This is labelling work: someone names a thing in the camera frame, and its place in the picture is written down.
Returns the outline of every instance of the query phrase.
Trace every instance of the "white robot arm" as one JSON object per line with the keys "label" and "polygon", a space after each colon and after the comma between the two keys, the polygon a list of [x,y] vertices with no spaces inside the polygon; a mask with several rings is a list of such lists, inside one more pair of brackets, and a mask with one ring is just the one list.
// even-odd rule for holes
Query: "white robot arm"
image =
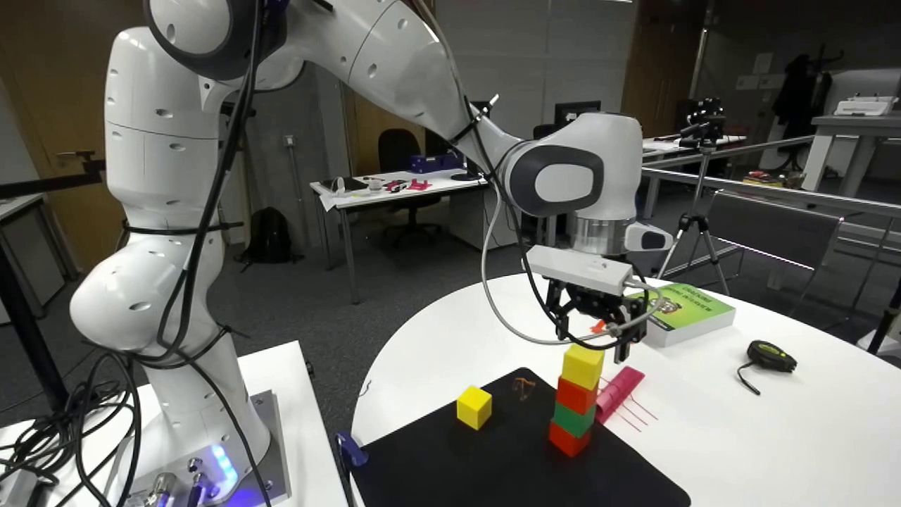
{"label": "white robot arm", "polygon": [[[648,240],[630,225],[642,178],[634,119],[579,115],[541,140],[500,133],[468,105],[441,39],[403,0],[149,0],[147,13],[149,29],[116,37],[104,101],[106,187],[123,206],[130,243],[69,302],[89,342],[144,358],[159,399],[162,418],[144,434],[137,491],[157,477],[190,484],[200,464],[207,498],[225,502],[269,446],[230,334],[206,306],[221,267],[217,216],[197,235],[221,167],[220,111],[242,91],[249,57],[255,91],[283,87],[313,63],[456,143],[520,211],[573,211],[579,263],[618,256],[622,240]],[[597,285],[565,270],[568,260],[573,253],[531,253],[535,270],[565,288],[622,302],[630,267]]]}

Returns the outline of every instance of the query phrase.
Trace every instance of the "gray floor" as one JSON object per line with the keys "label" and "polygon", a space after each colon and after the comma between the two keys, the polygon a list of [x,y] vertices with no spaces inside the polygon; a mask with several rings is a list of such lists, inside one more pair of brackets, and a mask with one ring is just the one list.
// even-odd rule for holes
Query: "gray floor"
{"label": "gray floor", "polygon": [[[663,187],[653,222],[672,230],[686,199],[686,189]],[[361,381],[390,333],[432,298],[479,280],[479,253],[449,237],[441,237],[432,244],[403,243],[396,247],[382,247],[376,237],[380,222],[362,219],[354,230],[362,304],[348,304],[342,267],[323,270],[320,260],[252,264],[248,270],[228,263],[211,289],[213,315],[244,334],[237,337],[238,353],[283,342],[299,342],[303,347],[330,434],[348,427]],[[489,263],[496,277],[517,270],[513,247],[496,251]],[[742,273],[751,277],[735,280],[735,296],[784,309],[784,304],[790,304],[784,292],[801,280],[784,270],[780,277],[783,288],[767,289],[767,277],[758,273],[767,273],[770,267],[770,263],[746,260]],[[897,281],[897,267],[879,267],[862,304],[851,312],[848,304],[859,289],[862,273],[863,263],[829,260],[825,273],[813,281],[813,298],[801,304],[797,315],[848,342],[872,329]],[[697,267],[682,280],[718,288],[708,267]],[[40,318],[40,326],[59,368],[72,385],[83,377],[96,353],[76,334],[68,318],[69,292],[72,288],[52,298],[48,315]],[[44,399],[10,326],[0,329],[0,371],[0,423],[44,412]]]}

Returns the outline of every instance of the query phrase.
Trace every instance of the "red block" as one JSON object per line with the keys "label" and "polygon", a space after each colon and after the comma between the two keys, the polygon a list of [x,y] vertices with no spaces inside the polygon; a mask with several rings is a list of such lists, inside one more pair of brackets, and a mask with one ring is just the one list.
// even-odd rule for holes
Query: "red block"
{"label": "red block", "polygon": [[589,413],[590,406],[597,404],[597,391],[568,382],[565,377],[556,377],[556,404],[573,413]]}
{"label": "red block", "polygon": [[589,442],[590,442],[590,432],[577,440],[577,437],[565,434],[565,432],[563,432],[559,426],[554,426],[554,423],[552,423],[552,427],[549,427],[545,437],[549,437],[552,446],[554,446],[559,454],[565,454],[568,460],[579,456],[579,454],[589,447]]}

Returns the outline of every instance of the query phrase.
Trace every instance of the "stacked blocks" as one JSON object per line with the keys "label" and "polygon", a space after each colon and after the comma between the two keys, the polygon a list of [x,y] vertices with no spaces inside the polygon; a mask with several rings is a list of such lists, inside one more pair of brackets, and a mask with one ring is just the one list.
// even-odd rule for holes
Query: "stacked blocks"
{"label": "stacked blocks", "polygon": [[489,413],[493,413],[493,399],[485,389],[470,385],[456,398],[456,419],[470,426],[473,432],[480,432]]}
{"label": "stacked blocks", "polygon": [[590,442],[600,368],[600,349],[568,347],[563,354],[563,374],[556,377],[556,406],[549,440],[568,460],[579,456]]}

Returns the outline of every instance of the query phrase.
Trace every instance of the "yellow block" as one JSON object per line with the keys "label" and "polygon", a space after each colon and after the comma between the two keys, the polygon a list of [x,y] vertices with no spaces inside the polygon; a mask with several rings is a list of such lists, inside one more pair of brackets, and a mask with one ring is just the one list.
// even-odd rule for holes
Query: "yellow block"
{"label": "yellow block", "polygon": [[493,399],[485,389],[470,385],[456,398],[456,419],[470,426],[473,432],[480,432],[489,413],[493,413]]}
{"label": "yellow block", "polygon": [[568,347],[563,354],[563,377],[583,389],[597,389],[601,368],[601,349]]}

